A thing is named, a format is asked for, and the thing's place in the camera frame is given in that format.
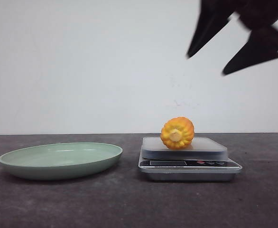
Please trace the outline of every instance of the plate rim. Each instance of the plate rim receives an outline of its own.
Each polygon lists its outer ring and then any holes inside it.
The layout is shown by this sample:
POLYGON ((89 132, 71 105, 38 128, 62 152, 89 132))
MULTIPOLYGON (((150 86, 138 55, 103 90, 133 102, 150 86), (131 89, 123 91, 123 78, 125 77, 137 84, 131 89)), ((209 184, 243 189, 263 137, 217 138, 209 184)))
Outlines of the plate rim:
POLYGON ((29 146, 29 147, 24 147, 24 148, 20 148, 20 149, 16 149, 16 150, 13 150, 13 151, 10 151, 10 152, 7 152, 5 154, 2 154, 0 156, 0 163, 3 164, 3 165, 7 165, 7 166, 13 166, 13 167, 22 167, 22 168, 55 168, 55 167, 70 167, 70 166, 77 166, 77 165, 87 165, 87 164, 93 164, 93 163, 96 163, 96 162, 101 162, 101 161, 106 161, 106 160, 109 160, 109 159, 112 159, 112 158, 115 158, 117 156, 120 156, 123 152, 123 149, 120 147, 120 146, 117 146, 117 145, 114 145, 114 144, 110 144, 110 143, 104 143, 104 142, 60 142, 60 143, 51 143, 51 144, 43 144, 43 145, 38 145, 38 146, 29 146), (61 144, 81 144, 81 143, 89 143, 89 144, 104 144, 104 145, 110 145, 110 146, 114 146, 114 147, 117 147, 119 148, 119 153, 112 156, 112 157, 109 157, 109 158, 106 158, 106 159, 103 159, 103 160, 99 160, 99 161, 93 161, 93 162, 84 162, 84 163, 79 163, 79 164, 73 164, 73 165, 38 165, 38 166, 33 166, 33 165, 14 165, 14 164, 11 164, 9 162, 5 162, 3 161, 2 157, 4 157, 5 155, 7 154, 10 154, 10 153, 13 153, 13 152, 16 152, 16 151, 21 151, 21 150, 25 150, 25 149, 29 149, 29 148, 36 148, 36 147, 41 147, 41 146, 50 146, 50 145, 61 145, 61 144))

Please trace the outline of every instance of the white backdrop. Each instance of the white backdrop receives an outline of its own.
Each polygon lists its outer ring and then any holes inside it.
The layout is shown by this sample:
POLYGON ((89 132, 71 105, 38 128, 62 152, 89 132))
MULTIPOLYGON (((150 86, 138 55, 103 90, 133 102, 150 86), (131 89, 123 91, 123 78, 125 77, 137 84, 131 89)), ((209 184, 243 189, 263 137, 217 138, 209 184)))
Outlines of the white backdrop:
POLYGON ((278 132, 278 60, 222 77, 232 21, 193 58, 197 0, 0 0, 0 134, 278 132))

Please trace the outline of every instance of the scale platform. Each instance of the scale platform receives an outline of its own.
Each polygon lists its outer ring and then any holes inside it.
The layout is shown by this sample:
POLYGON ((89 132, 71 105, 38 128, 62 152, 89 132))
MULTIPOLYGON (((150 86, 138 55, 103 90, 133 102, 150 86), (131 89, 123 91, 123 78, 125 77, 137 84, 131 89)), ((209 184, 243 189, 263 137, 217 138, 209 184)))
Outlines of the scale platform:
POLYGON ((154 181, 230 181, 242 169, 228 158, 225 146, 205 137, 195 137, 182 150, 170 150, 159 137, 145 137, 139 170, 154 181))

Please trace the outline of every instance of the plate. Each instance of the plate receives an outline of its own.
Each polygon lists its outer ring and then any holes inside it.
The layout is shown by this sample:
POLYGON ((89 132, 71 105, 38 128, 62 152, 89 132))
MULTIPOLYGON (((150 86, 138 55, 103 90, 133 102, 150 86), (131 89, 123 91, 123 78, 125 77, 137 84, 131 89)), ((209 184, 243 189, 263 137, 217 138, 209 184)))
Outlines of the plate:
POLYGON ((121 154, 121 147, 106 143, 58 143, 11 151, 0 156, 0 163, 17 177, 60 180, 101 172, 114 165, 121 154))

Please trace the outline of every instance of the digital scale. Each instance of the digital scale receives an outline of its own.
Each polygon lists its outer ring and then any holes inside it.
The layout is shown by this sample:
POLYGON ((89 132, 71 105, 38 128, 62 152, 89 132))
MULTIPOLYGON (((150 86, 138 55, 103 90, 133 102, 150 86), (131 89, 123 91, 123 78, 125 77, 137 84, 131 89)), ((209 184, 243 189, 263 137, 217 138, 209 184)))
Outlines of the digital scale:
POLYGON ((228 149, 205 137, 194 137, 182 150, 168 149, 159 137, 143 138, 139 170, 154 181, 230 181, 242 166, 228 149))

